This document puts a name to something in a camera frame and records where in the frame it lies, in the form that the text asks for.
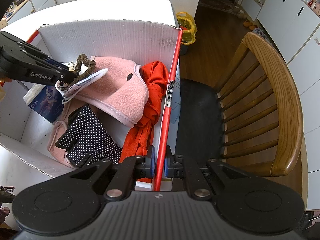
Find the pink fabric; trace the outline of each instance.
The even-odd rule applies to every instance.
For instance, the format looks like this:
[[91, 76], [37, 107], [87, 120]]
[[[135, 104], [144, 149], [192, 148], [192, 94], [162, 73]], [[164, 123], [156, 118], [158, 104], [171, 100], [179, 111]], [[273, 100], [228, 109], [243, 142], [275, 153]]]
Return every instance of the pink fabric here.
[[95, 72], [108, 68], [99, 80], [79, 92], [75, 98], [110, 114], [123, 124], [133, 127], [141, 118], [148, 101], [148, 88], [140, 76], [140, 65], [117, 57], [97, 57]]
[[[47, 145], [48, 151], [51, 155], [60, 163], [71, 167], [68, 159], [65, 157], [67, 152], [64, 149], [55, 147], [55, 142], [61, 137], [62, 134], [68, 129], [68, 117], [76, 109], [84, 106], [86, 102], [80, 101], [78, 99], [72, 99], [70, 102], [66, 103], [63, 107], [63, 111], [59, 117], [59, 120], [54, 124], [52, 132], [50, 134], [49, 142]], [[98, 109], [94, 106], [90, 106], [92, 111], [96, 114]]]

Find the trash bin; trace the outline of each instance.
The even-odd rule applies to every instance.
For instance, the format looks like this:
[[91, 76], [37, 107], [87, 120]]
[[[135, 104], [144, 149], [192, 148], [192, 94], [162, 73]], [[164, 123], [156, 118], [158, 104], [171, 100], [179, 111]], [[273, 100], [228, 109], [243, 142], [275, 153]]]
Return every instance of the trash bin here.
[[187, 12], [179, 12], [176, 14], [179, 27], [183, 30], [182, 43], [180, 47], [180, 55], [187, 53], [188, 46], [196, 41], [196, 22], [194, 18]]

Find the black chair seat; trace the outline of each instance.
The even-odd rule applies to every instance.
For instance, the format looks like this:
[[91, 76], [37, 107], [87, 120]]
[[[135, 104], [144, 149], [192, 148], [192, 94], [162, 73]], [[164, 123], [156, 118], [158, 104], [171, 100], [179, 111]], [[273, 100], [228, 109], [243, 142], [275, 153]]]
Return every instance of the black chair seat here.
[[181, 111], [175, 155], [192, 157], [205, 166], [210, 159], [220, 159], [223, 146], [223, 120], [218, 96], [212, 87], [180, 80]]

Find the red scarf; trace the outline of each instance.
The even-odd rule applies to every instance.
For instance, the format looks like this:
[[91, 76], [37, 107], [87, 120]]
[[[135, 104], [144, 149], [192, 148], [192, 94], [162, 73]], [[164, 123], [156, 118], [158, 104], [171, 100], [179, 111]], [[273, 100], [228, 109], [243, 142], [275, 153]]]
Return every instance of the red scarf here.
[[169, 73], [163, 63], [154, 61], [141, 67], [141, 70], [149, 90], [149, 99], [144, 106], [142, 118], [125, 138], [119, 162], [129, 156], [147, 155], [153, 141], [154, 125], [161, 113], [161, 101], [166, 93]]

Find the black polka dot bag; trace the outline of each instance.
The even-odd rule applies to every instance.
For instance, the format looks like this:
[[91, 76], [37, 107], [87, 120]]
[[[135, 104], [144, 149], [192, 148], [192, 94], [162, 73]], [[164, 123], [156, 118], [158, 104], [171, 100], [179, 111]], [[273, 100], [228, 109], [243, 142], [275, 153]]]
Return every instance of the black polka dot bag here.
[[107, 133], [89, 104], [72, 112], [68, 117], [69, 128], [55, 146], [65, 149], [67, 158], [75, 168], [95, 163], [103, 158], [118, 163], [121, 148]]

